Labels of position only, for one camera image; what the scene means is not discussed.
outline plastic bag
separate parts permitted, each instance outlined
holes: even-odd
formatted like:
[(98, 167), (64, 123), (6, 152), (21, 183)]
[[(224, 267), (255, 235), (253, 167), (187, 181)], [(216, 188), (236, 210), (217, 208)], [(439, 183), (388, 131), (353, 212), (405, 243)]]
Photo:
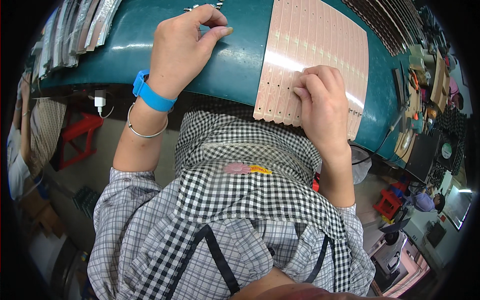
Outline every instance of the plastic bag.
[[(363, 151), (360, 148), (352, 147), (352, 163), (356, 163), (357, 161), (361, 161), (368, 157), (368, 153)], [(359, 184), (362, 182), (365, 177), (367, 177), (368, 170), (372, 166), (372, 159), (369, 158), (366, 161), (352, 166), (352, 173), (353, 173), (353, 184)]]

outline hair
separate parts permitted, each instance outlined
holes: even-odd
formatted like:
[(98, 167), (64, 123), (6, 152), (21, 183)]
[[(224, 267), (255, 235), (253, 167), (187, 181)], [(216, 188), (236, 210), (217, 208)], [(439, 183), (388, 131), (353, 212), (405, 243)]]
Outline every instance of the hair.
[(463, 96), (461, 93), (458, 93), (458, 109), (462, 110), (463, 109)]
[(438, 213), (441, 213), (443, 208), (445, 207), (445, 196), (442, 194), (438, 195), (440, 203), (435, 205), (435, 209), (437, 210)]

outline yellow label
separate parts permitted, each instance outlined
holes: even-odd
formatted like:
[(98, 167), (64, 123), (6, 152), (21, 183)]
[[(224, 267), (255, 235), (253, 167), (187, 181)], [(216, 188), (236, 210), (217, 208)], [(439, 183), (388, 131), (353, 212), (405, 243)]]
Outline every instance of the yellow label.
[(250, 167), (250, 172), (254, 173), (254, 172), (260, 172), (260, 173), (263, 173), (263, 174), (272, 174), (272, 171), (270, 170), (267, 170), (261, 166), (257, 166), (257, 165), (252, 165), (252, 166), (249, 166)]

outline pink flower patch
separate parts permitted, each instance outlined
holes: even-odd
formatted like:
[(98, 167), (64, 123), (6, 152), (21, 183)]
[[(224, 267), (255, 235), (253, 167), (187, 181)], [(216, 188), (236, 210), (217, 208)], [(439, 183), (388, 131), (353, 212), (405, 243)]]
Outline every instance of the pink flower patch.
[(223, 171), (228, 174), (248, 174), (250, 167), (243, 163), (231, 163), (223, 167)]

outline stack of led strips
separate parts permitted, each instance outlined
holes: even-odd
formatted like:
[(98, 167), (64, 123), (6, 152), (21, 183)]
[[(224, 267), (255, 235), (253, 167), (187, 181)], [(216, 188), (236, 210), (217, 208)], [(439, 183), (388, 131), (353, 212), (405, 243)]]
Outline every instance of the stack of led strips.
[(42, 54), (40, 54), (40, 67), (38, 70), (38, 77), (43, 79), (48, 71), (48, 66), (50, 62), (50, 53), (52, 48), (52, 33), (55, 19), (57, 17), (58, 8), (56, 8), (52, 15), (48, 18), (47, 23), (45, 24), (45, 30), (43, 35), (43, 47)]
[(85, 20), (83, 21), (83, 25), (80, 31), (80, 37), (78, 38), (78, 44), (77, 44), (78, 54), (84, 54), (87, 52), (85, 48), (85, 42), (87, 40), (90, 25), (92, 23), (92, 18), (94, 16), (96, 7), (98, 6), (98, 2), (100, 0), (88, 0), (88, 1), (90, 1), (90, 4), (87, 10), (87, 13), (85, 15)]
[(65, 30), (63, 32), (62, 60), (65, 67), (76, 67), (78, 64), (78, 55), (71, 53), (70, 46), (80, 3), (79, 0), (73, 0), (71, 3), (72, 5), (68, 11), (68, 17), (66, 16)]
[(64, 26), (63, 22), (65, 20), (65, 14), (67, 13), (68, 6), (70, 5), (69, 0), (64, 0), (60, 8), (60, 13), (58, 15), (57, 26), (55, 28), (55, 42), (53, 44), (53, 56), (52, 56), (52, 68), (57, 68), (61, 66), (61, 47), (63, 41), (63, 31)]
[(87, 51), (94, 51), (96, 46), (105, 43), (113, 16), (121, 0), (101, 0), (95, 13), (85, 41)]
[(292, 85), (304, 69), (340, 70), (348, 99), (348, 138), (354, 140), (368, 82), (366, 32), (319, 0), (275, 0), (253, 117), (301, 126), (301, 100)]
[(411, 0), (342, 0), (377, 34), (392, 56), (425, 41), (422, 20)]
[(100, 31), (100, 35), (98, 37), (98, 41), (96, 46), (101, 46), (105, 44), (105, 39), (107, 38), (108, 32), (110, 30), (110, 26), (112, 25), (113, 16), (117, 12), (117, 9), (121, 3), (121, 0), (116, 0), (113, 4), (113, 7), (108, 11), (107, 18), (105, 19), (102, 30)]
[(78, 14), (75, 20), (75, 23), (73, 25), (72, 32), (69, 35), (69, 46), (68, 46), (68, 52), (70, 55), (78, 57), (77, 54), (77, 49), (78, 49), (78, 43), (80, 41), (80, 35), (82, 33), (82, 29), (84, 26), (84, 22), (88, 13), (88, 10), (90, 8), (90, 4), (92, 3), (92, 0), (82, 0), (80, 2), (80, 5), (78, 7)]

